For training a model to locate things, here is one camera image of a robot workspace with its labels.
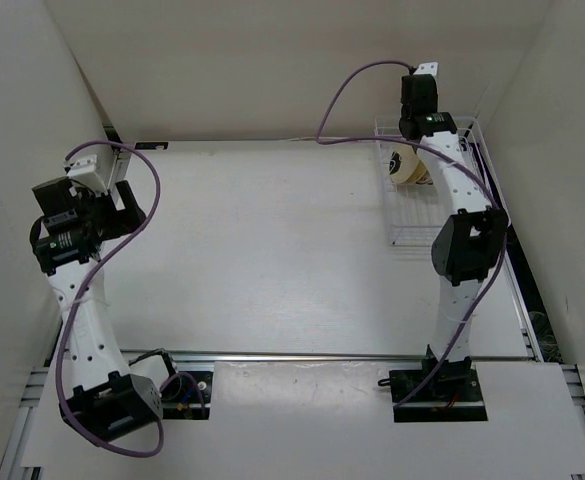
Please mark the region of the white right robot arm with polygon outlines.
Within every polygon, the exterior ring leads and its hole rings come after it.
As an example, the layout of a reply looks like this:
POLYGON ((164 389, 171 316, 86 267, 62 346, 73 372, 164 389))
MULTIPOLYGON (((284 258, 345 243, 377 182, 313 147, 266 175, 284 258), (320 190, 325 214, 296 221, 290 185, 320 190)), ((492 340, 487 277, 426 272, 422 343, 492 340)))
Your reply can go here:
POLYGON ((431 247, 440 279, 438 317, 421 387, 432 399, 452 393, 470 369, 471 316, 500 267, 508 225, 504 209, 465 161, 452 116, 438 106, 437 65, 401 80, 401 136, 424 164, 446 220, 431 247))

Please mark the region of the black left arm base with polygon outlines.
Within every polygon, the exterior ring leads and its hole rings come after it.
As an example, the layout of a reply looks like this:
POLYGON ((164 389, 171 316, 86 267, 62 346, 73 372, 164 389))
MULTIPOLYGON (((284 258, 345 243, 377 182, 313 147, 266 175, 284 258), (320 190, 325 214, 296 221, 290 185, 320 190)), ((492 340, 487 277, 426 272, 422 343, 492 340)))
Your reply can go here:
POLYGON ((208 420, 213 391, 212 371, 181 372, 161 388, 163 418, 208 420))

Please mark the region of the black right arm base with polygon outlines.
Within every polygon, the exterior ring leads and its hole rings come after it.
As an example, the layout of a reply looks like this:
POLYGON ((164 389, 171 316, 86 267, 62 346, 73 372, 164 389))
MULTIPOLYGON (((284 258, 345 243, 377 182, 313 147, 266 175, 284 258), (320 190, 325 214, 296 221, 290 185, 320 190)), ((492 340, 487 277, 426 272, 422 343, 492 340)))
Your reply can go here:
POLYGON ((377 382, 390 389, 395 423, 486 422, 488 415, 472 360, 445 360, 428 382, 407 401, 437 365, 432 355, 418 369, 390 370, 377 382))

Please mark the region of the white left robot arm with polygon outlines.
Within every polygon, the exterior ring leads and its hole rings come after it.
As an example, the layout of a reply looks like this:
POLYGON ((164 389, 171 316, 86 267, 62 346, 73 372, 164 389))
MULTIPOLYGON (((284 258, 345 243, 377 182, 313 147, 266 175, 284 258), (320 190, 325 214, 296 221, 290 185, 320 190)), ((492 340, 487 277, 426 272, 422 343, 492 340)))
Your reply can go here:
POLYGON ((162 400, 178 395, 182 377, 164 349, 128 361, 117 345, 99 268, 103 242, 127 236, 147 217, 127 181, 116 183, 123 202, 68 177, 40 184, 33 194, 43 214, 30 243, 62 311, 68 339, 62 350, 61 413, 74 430, 112 442, 163 417, 162 400))

